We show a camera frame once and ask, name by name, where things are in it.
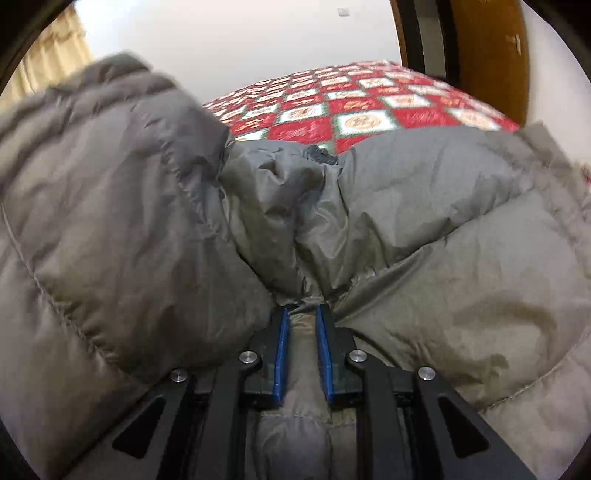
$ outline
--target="silver screw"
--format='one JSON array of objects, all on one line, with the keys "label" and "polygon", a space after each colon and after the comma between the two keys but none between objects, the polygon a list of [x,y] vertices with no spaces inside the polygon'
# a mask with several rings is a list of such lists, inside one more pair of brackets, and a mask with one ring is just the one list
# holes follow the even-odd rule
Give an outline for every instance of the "silver screw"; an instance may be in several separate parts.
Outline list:
[{"label": "silver screw", "polygon": [[184,368],[177,368],[170,372],[170,380],[175,383],[183,383],[187,379],[187,371]]},{"label": "silver screw", "polygon": [[433,380],[435,378],[435,370],[431,367],[421,367],[418,369],[418,376],[423,380]]},{"label": "silver screw", "polygon": [[356,364],[360,364],[368,359],[368,354],[363,350],[351,350],[349,352],[349,358]]},{"label": "silver screw", "polygon": [[256,362],[258,355],[255,352],[253,352],[252,350],[247,350],[245,352],[242,352],[238,358],[240,359],[240,361],[243,364],[248,365],[248,364],[253,364],[254,362]]}]

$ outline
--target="gray down jacket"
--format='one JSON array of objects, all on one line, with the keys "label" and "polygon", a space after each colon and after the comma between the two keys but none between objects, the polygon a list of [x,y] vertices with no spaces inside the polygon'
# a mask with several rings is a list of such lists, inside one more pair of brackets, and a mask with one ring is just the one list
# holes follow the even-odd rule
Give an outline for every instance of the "gray down jacket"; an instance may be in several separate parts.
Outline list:
[{"label": "gray down jacket", "polygon": [[252,480],[355,476],[314,317],[428,364],[542,480],[591,430],[591,197],[542,127],[370,138],[319,164],[236,142],[129,56],[0,118],[0,418],[56,479],[152,385],[291,316],[284,405]]}]

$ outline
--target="quilted fabric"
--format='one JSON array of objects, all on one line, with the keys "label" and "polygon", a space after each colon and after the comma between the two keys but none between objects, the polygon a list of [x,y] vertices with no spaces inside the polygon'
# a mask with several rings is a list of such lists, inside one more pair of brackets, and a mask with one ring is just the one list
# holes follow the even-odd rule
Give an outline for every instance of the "quilted fabric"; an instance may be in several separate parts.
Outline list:
[{"label": "quilted fabric", "polygon": [[204,107],[229,125],[237,140],[318,144],[331,153],[399,128],[519,128],[467,93],[387,60],[257,82]]}]

